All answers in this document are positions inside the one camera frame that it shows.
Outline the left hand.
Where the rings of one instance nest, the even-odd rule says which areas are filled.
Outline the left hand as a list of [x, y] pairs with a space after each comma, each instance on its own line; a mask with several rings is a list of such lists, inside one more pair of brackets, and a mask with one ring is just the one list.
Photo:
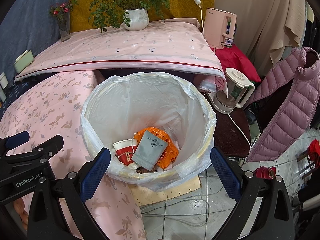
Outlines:
[[28, 214], [27, 212], [25, 211], [25, 205], [24, 205], [24, 201], [22, 198], [19, 198], [17, 200], [15, 200], [13, 202], [13, 206], [14, 206], [14, 209], [15, 211], [18, 213], [18, 215], [20, 216], [20, 219], [22, 221], [22, 226], [25, 230], [27, 230], [28, 228]]

